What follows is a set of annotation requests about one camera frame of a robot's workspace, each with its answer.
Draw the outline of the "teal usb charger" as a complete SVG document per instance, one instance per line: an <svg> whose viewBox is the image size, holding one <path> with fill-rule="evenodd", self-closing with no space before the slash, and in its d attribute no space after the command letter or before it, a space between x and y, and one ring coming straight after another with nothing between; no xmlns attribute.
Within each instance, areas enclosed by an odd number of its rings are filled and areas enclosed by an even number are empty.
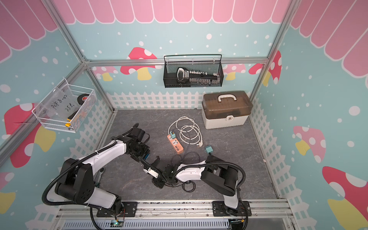
<svg viewBox="0 0 368 230"><path fill-rule="evenodd" d="M205 151L206 151L207 154L212 154L213 148L210 145L208 145L208 146L205 147Z"/></svg>
<svg viewBox="0 0 368 230"><path fill-rule="evenodd" d="M175 139L176 138L176 134L173 131L169 132L169 135L171 137L171 139Z"/></svg>

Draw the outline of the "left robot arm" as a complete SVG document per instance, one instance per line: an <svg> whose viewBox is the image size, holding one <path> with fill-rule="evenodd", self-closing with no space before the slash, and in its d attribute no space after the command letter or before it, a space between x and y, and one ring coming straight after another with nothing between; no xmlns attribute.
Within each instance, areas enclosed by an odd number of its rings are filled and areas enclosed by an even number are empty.
<svg viewBox="0 0 368 230"><path fill-rule="evenodd" d="M94 176L112 160L124 154L143 162L150 154L143 141L145 131L135 124L130 130L113 137L111 142L95 152L67 159L60 174L46 187L42 201L48 206L83 205L120 214L124 208L121 197L96 187Z"/></svg>

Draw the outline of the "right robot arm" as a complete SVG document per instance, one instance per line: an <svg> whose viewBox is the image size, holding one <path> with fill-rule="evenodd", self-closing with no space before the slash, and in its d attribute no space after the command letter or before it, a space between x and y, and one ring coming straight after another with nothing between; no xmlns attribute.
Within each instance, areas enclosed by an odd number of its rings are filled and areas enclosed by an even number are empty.
<svg viewBox="0 0 368 230"><path fill-rule="evenodd" d="M181 164L172 166L164 164L158 158L152 164L144 166L144 172L152 176L152 183L162 189L164 186L176 187L192 184L196 189L195 181L202 181L212 189L223 195L223 205L218 210L225 216L248 216L248 208L240 197L241 185L246 179L246 173L240 166L221 160L213 155L206 160L195 164Z"/></svg>

